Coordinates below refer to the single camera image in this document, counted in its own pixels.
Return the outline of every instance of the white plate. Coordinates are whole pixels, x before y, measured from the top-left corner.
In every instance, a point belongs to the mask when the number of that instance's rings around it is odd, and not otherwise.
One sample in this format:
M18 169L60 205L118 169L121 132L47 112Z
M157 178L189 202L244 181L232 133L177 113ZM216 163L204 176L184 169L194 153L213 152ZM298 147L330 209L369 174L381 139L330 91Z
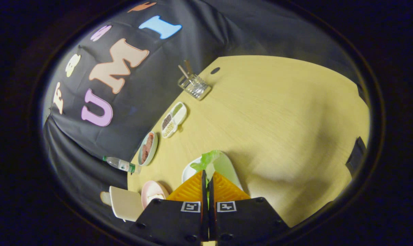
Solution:
M190 165L192 163L200 163L200 159L201 157L193 160L192 162L190 162L185 168L184 171L182 172L182 182L187 181L189 178L191 178L193 175L196 174L196 170L194 170L194 168L192 168ZM232 162L229 160L228 162L230 164L230 166L226 167L229 172L228 175L224 175L225 178L227 178L229 181L233 182L238 188L240 188L241 190L243 190L243 188L241 187L241 183L238 179L237 173L232 165Z
M147 156L146 160L144 161L144 163L141 163L141 156L142 156L142 152L143 152L143 145L145 145L147 143L147 138L149 137L149 134L153 134L153 140L152 140L152 146L151 146L151 150L149 151L149 155ZM155 152L156 152L156 147L158 146L158 136L155 134L155 132L150 132L146 135L146 137L143 139L143 142L141 142L141 146L140 146L140 152L138 153L138 165L140 166L147 166L149 165L149 163L152 161L153 157L155 156Z

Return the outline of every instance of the pink letter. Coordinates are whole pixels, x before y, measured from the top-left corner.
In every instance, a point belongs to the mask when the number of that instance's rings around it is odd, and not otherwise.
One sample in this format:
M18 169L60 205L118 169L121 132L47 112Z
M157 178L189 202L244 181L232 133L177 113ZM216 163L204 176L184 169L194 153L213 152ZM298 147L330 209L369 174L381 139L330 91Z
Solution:
M101 107L104 111L104 114L100 117L92 112L88 111L87 106L82 107L81 117L83 120L88 120L89 122L98 125L98 126L107 126L110 124L111 119L113 118L113 108L105 100L94 95L91 89L88 89L85 93L85 102L92 102L97 106Z
M97 64L88 78L102 81L113 89L114 94L117 94L124 85L124 79L115 79L111 75L129 75L130 70L124 59L130 62L130 67L136 67L149 55L149 51L139 50L127 44L126 39L120 39L110 48L110 54L113 62Z

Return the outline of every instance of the table hole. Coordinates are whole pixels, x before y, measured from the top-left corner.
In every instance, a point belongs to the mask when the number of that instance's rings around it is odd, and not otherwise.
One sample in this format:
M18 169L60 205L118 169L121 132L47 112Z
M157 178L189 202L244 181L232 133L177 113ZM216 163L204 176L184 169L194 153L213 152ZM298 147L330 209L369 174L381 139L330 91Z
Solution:
M219 70L220 70L220 68L219 68L219 67L216 67L216 68L214 68L214 69L211 71L211 74L215 74L215 73L217 73Z

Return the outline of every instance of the water bottle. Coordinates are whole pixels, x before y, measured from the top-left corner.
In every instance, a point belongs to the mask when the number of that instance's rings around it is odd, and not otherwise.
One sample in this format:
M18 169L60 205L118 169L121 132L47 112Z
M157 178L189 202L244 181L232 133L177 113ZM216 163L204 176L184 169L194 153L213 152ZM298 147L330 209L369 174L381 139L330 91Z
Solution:
M129 172L129 173L140 173L141 167L137 166L135 164L129 163L127 161L124 161L122 159L116 158L116 157L103 157L103 160L105 162L108 162L112 167L115 167L117 169Z

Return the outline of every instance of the white bowl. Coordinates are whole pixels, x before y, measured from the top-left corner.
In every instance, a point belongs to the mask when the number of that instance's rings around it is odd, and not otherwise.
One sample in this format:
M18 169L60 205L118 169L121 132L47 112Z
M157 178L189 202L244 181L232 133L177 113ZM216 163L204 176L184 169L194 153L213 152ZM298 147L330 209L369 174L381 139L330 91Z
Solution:
M144 163L141 163L141 156L142 156L142 153L143 153L143 145L146 144L147 138L149 137L150 134L153 134L153 141L152 141L151 150L149 151L149 155L147 156ZM141 146L140 146L140 149L139 149L139 152L138 152L138 165L140 165L140 166L149 165L149 163L152 161L153 157L155 156L157 146L158 146L158 137L157 137L157 135L154 132L148 133L146 135L146 137L143 139L143 142L141 142Z

